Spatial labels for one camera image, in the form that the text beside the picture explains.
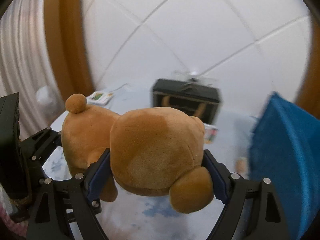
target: plush bear head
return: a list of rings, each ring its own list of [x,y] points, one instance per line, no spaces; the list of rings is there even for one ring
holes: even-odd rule
[[[143,196],[169,195],[172,207],[182,213],[211,202],[212,180],[201,166],[204,125],[200,119],[170,107],[119,116],[86,106],[82,97],[80,104],[80,96],[75,96],[66,102],[70,114],[62,127],[69,169],[85,169],[109,147],[113,177],[125,190]],[[115,191],[113,178],[108,179],[100,198],[113,201]]]

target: white curtain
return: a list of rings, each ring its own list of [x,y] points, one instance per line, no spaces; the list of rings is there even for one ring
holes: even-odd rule
[[[43,4],[14,0],[0,20],[0,96],[20,93],[21,139],[47,127],[63,110],[47,53]]]

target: black device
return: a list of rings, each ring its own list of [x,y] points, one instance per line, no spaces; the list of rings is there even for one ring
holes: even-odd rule
[[[202,122],[212,124],[221,103],[219,89],[189,82],[158,79],[153,86],[153,107],[167,106],[178,109]]]
[[[64,181],[48,178],[42,165],[61,145],[60,132],[49,127],[19,142],[18,100],[18,93],[0,99],[0,182],[17,205],[12,219],[29,219],[27,240],[74,239],[69,226],[74,221],[84,240],[107,240],[95,214],[101,212],[99,194],[111,176],[110,150],[106,149],[84,174]],[[243,239],[289,239],[284,213],[269,179],[251,181],[230,173],[209,150],[204,150],[202,166],[210,173],[215,197],[225,205],[207,240],[232,239],[246,199],[253,199],[253,205]]]

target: plush bear body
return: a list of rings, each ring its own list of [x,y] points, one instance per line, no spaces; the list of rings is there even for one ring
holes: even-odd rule
[[[169,195],[172,207],[190,213],[213,199],[209,172],[201,167],[204,125],[170,108],[133,110],[119,116],[99,106],[83,106],[71,96],[62,127],[62,145],[72,175],[110,148],[113,176],[125,190],[143,196]],[[100,198],[116,198],[113,178]]]

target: blue fabric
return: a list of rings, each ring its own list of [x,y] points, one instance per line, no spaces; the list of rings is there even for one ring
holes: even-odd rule
[[[299,239],[320,208],[320,121],[274,93],[253,133],[250,178],[271,179]]]

